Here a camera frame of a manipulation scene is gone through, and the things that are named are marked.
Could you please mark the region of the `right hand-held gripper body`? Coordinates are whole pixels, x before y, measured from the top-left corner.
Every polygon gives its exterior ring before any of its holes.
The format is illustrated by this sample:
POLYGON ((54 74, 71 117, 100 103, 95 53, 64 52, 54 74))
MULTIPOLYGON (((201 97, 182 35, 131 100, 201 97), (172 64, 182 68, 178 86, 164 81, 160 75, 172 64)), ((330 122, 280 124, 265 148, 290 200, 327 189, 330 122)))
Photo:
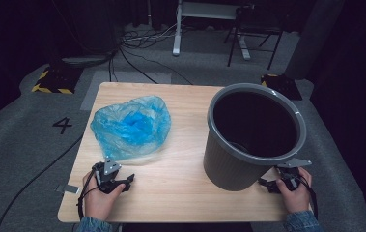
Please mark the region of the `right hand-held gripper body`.
POLYGON ((276 166, 282 181, 287 186, 288 190, 296 190, 301 181, 299 168, 302 166, 311 165, 312 161, 307 159, 293 158, 276 166))

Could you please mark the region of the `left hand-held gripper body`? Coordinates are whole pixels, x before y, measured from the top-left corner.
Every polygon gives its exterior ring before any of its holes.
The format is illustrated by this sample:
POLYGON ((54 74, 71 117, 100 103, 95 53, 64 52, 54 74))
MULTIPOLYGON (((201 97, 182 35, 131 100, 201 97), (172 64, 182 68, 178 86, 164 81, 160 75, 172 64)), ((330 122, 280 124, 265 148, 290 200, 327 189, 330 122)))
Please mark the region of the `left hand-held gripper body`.
POLYGON ((117 186, 126 183, 126 180, 115 180, 121 169, 121 165, 112 159, 106 159, 104 162, 98 162, 92 170, 96 175, 98 188, 105 194, 111 193, 117 186))

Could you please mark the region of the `grey ribbed trash bin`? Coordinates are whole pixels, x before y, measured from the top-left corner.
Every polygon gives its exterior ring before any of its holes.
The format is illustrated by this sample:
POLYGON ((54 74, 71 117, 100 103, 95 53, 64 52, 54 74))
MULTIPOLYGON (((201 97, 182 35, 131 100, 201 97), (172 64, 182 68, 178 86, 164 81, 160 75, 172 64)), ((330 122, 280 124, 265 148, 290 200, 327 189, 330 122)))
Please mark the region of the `grey ribbed trash bin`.
POLYGON ((273 166, 292 159, 306 140, 300 111, 268 87, 238 83, 219 90, 207 115, 204 170, 219 188, 249 188, 273 166))

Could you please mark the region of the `blue plastic trash bag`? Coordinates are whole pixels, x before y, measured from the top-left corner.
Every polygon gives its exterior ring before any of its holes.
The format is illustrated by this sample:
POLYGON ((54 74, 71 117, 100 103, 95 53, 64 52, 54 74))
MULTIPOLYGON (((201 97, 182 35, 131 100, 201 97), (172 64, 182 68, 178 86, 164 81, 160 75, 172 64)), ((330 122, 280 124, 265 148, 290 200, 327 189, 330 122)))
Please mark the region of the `blue plastic trash bag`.
POLYGON ((171 125, 165 101, 144 96, 99 109, 90 127, 106 158, 130 160, 156 151, 171 125))

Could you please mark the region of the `person's left hand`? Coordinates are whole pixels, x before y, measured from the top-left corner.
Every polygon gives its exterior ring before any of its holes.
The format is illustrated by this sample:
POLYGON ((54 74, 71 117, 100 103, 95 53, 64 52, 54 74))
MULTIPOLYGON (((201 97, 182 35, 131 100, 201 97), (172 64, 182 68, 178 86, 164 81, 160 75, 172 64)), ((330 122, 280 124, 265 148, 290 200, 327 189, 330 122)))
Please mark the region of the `person's left hand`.
POLYGON ((83 177, 83 184, 88 182, 86 190, 88 194, 84 197, 84 216, 99 220, 107 220, 112 213, 118 196, 125 188, 124 184, 118 185, 111 193, 101 192, 97 186, 96 178, 89 178, 90 172, 83 177))

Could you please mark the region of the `person's right hand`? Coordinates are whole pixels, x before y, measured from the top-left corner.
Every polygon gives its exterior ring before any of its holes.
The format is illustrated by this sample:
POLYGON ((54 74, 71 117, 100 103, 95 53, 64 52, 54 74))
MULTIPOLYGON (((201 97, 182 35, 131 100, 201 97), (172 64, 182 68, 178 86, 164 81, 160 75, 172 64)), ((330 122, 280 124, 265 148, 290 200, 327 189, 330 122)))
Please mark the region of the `person's right hand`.
POLYGON ((293 191, 288 190, 286 184, 281 179, 277 179, 276 184, 282 194, 285 208, 290 214, 310 209, 310 192, 304 184, 300 184, 293 191))

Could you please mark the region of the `grey tape strip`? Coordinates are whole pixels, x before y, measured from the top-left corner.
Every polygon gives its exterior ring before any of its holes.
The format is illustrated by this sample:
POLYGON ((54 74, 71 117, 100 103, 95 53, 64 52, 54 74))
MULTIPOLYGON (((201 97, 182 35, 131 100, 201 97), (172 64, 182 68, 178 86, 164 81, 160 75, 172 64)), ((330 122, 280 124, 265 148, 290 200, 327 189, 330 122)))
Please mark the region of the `grey tape strip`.
POLYGON ((79 193, 79 187, 72 185, 58 185, 55 190, 60 193, 73 193, 73 194, 79 193))

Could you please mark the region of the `black yellow striped floor base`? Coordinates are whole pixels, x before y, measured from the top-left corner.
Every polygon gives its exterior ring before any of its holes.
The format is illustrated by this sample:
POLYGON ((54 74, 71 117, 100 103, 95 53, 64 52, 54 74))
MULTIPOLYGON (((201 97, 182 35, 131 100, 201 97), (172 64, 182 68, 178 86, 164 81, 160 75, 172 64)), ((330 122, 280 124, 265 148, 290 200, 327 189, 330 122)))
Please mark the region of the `black yellow striped floor base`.
POLYGON ((32 88, 33 92, 74 94, 82 69, 46 67, 32 88))
POLYGON ((302 96, 299 93, 296 83, 293 79, 288 78, 286 75, 264 74, 261 77, 263 86, 273 89, 290 100, 301 101, 302 96))

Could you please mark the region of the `grey pillar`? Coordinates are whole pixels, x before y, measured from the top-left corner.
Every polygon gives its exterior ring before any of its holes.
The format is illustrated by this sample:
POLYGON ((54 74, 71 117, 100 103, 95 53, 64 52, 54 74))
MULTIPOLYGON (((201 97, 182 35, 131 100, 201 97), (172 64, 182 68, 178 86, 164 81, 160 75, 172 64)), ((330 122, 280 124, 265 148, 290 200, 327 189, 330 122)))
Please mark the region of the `grey pillar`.
POLYGON ((345 0, 317 0, 288 63, 284 75, 290 79, 304 79, 313 68, 327 40, 345 0))

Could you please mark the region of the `black metal chair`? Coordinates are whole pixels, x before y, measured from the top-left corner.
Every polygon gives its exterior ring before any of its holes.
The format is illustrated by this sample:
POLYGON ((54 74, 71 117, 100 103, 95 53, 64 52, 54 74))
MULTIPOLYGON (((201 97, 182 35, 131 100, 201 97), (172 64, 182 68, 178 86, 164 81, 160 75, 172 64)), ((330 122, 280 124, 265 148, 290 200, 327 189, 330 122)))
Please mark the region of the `black metal chair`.
POLYGON ((276 55, 287 19, 287 14, 269 3, 245 3, 236 8, 234 23, 224 40, 227 43, 230 37, 233 38, 227 66, 231 66, 234 48, 239 43, 239 37, 259 37, 263 38, 263 40, 254 50, 271 54, 267 65, 269 70, 276 55), (264 43, 271 36, 276 36, 273 48, 262 49, 264 43))

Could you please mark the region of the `white desk frame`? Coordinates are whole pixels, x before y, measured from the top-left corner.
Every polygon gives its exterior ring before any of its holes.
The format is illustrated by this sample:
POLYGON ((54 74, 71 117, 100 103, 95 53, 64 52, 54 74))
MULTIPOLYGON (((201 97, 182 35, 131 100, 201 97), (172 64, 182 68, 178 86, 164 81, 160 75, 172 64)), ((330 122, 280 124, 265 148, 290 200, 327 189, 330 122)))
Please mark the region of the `white desk frame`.
POLYGON ((236 5, 186 2, 185 0, 178 0, 176 32, 174 35, 172 54, 174 56, 179 56, 181 53, 182 22, 184 17, 234 20, 236 18, 236 8, 236 5))

